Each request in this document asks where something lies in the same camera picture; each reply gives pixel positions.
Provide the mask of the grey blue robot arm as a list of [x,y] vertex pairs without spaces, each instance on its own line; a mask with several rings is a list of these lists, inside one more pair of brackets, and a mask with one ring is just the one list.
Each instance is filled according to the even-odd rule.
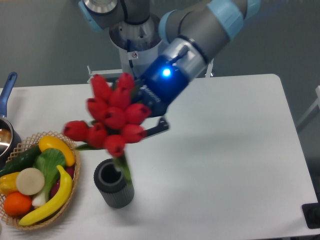
[[135,78],[133,99],[159,119],[146,131],[148,137],[168,130],[168,106],[235,38],[260,5],[258,0],[203,0],[157,17],[148,0],[78,3],[93,30],[109,30],[122,71]]

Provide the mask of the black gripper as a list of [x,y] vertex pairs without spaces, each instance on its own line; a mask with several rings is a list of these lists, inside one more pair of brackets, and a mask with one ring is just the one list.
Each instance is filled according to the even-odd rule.
[[144,139],[170,129],[165,116],[168,106],[188,86],[189,79],[168,57],[161,55],[143,72],[140,79],[110,78],[110,86],[137,86],[132,102],[142,103],[151,110],[150,118],[160,117],[157,125],[146,130]]

